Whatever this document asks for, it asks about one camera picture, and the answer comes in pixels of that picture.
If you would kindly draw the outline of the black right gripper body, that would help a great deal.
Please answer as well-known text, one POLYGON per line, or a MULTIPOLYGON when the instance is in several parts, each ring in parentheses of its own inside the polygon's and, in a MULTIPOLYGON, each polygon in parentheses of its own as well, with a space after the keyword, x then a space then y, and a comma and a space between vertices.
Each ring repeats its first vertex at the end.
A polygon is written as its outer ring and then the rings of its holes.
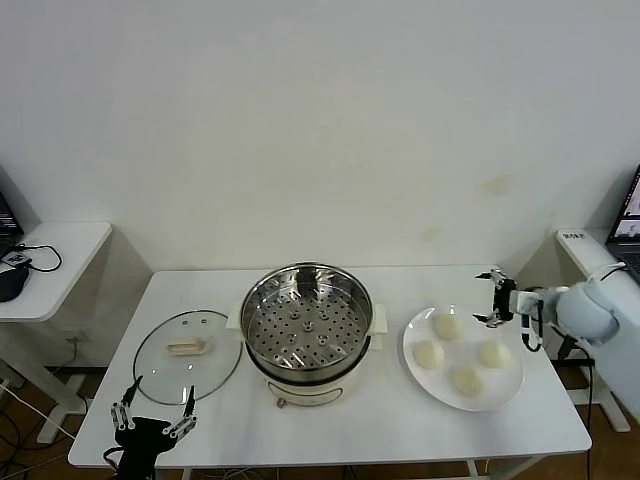
POLYGON ((496 320, 512 320, 510 297, 517 290, 514 280, 500 280, 494 285, 493 313, 496 320))

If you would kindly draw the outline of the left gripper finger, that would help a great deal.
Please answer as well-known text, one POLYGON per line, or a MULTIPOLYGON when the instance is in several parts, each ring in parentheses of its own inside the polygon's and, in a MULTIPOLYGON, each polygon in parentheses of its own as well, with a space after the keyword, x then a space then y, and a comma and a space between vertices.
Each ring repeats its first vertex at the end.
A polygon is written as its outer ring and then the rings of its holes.
POLYGON ((193 430, 197 423, 197 417, 194 415, 195 403, 194 386, 191 386, 182 417, 169 427, 166 427, 162 434, 170 439, 181 440, 193 430))
POLYGON ((135 428, 130 407, 140 382, 141 378, 136 378, 134 383, 125 390, 121 400, 112 404, 110 412, 115 431, 133 430, 135 428))

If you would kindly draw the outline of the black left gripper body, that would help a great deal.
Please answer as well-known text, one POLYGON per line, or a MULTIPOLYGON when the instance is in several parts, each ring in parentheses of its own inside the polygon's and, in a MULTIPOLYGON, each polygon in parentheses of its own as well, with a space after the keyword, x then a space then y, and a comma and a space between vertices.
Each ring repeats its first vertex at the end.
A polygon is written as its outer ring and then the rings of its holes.
POLYGON ((118 430, 115 441, 122 448, 118 463, 119 479, 154 479, 158 456, 173 449, 173 439, 163 431, 166 420, 134 418, 133 429, 118 430))

